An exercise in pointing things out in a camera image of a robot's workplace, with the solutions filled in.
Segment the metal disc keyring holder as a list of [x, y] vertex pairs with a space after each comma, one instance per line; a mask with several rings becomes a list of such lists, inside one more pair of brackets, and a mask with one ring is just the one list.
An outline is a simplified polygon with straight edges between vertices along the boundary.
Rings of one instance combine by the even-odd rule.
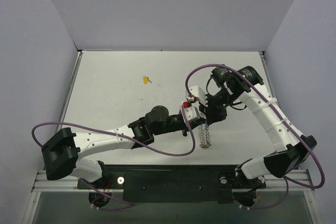
[[211, 146], [209, 129], [205, 128], [205, 124], [198, 126], [198, 139], [201, 148], [207, 149]]

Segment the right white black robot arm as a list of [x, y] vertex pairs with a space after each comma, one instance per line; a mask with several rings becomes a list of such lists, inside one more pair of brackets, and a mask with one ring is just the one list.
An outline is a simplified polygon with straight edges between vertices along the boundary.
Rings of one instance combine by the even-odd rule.
[[274, 148], [268, 155], [251, 158], [238, 165], [234, 175], [237, 185], [246, 187], [253, 179], [264, 175], [282, 178], [313, 152], [316, 139], [312, 135], [305, 136], [289, 121], [253, 67], [246, 66], [237, 71], [216, 67], [211, 79], [219, 87], [215, 95], [205, 93], [199, 87], [190, 87], [187, 94], [188, 98], [199, 102], [206, 122], [212, 124], [226, 119], [226, 108], [238, 101], [258, 120]]

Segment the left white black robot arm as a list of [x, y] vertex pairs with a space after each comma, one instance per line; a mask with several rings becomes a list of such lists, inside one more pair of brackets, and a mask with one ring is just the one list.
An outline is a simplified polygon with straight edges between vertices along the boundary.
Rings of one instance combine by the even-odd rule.
[[89, 160], [89, 155], [149, 146], [156, 135], [176, 131], [186, 135], [205, 122], [194, 106], [182, 107], [178, 114], [170, 115], [166, 107], [159, 105], [144, 117], [114, 130], [74, 133], [71, 128], [65, 127], [41, 148], [47, 179], [75, 176], [102, 188], [108, 182], [104, 163]]

